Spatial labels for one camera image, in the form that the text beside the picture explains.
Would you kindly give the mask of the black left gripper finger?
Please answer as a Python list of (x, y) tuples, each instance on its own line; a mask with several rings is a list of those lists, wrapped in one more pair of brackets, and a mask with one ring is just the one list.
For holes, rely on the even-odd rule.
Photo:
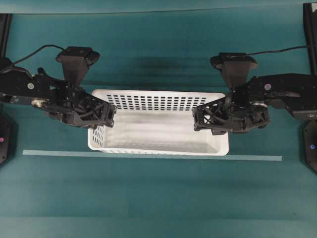
[(71, 122), (72, 126), (87, 127), (96, 129), (98, 126), (106, 126), (112, 128), (114, 126), (114, 112), (106, 113), (105, 115), (97, 115), (94, 112), (85, 113), (82, 115), (76, 114)]
[(94, 115), (97, 117), (111, 117), (116, 114), (117, 108), (109, 102), (87, 94), (79, 100), (78, 110), (81, 117)]

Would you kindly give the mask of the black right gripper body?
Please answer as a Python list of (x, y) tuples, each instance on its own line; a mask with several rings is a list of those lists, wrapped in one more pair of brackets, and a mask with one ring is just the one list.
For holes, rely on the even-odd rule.
[(270, 77), (230, 79), (229, 93), (222, 100), (222, 131), (247, 133), (269, 122), (268, 97), (264, 85)]

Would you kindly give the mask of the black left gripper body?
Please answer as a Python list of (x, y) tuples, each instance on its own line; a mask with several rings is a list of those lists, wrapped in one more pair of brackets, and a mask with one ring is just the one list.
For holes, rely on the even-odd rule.
[(26, 104), (64, 124), (93, 124), (94, 96), (68, 80), (48, 76), (42, 68), (27, 79)]

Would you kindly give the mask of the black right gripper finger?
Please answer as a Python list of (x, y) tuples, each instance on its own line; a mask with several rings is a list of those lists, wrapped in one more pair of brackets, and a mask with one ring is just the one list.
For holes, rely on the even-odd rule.
[(194, 131), (211, 130), (212, 135), (224, 135), (229, 132), (225, 127), (227, 120), (221, 119), (217, 116), (202, 116), (193, 115), (194, 118)]
[(226, 117), (227, 112), (224, 109), (225, 97), (222, 97), (211, 102), (198, 105), (192, 109), (192, 116), (194, 117), (196, 113), (203, 112), (206, 115), (213, 115)]

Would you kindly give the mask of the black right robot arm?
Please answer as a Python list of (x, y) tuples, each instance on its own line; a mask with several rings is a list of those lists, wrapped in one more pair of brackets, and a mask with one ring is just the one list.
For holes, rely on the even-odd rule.
[(317, 77), (295, 73), (253, 77), (226, 96), (195, 107), (194, 130), (223, 135), (264, 128), (270, 122), (270, 107), (285, 109), (295, 119), (316, 120)]

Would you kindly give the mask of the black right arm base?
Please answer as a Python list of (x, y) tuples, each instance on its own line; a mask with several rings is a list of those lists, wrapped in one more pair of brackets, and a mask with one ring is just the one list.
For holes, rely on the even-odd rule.
[(317, 121), (311, 120), (303, 123), (299, 131), (301, 161), (317, 174)]

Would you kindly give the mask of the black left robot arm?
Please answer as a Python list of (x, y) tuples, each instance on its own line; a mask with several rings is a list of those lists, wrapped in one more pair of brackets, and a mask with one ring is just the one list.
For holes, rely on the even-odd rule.
[(84, 57), (59, 58), (64, 79), (48, 76), (42, 68), (31, 75), (21, 67), (9, 67), (11, 61), (2, 58), (0, 74), (0, 101), (2, 103), (32, 106), (44, 111), (61, 123), (95, 129), (114, 126), (116, 106), (87, 93), (80, 87), (89, 70)]

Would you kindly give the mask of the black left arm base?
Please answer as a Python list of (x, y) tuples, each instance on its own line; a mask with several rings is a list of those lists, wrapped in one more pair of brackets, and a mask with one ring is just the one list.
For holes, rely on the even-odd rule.
[(4, 166), (16, 154), (18, 124), (8, 114), (0, 114), (0, 166)]

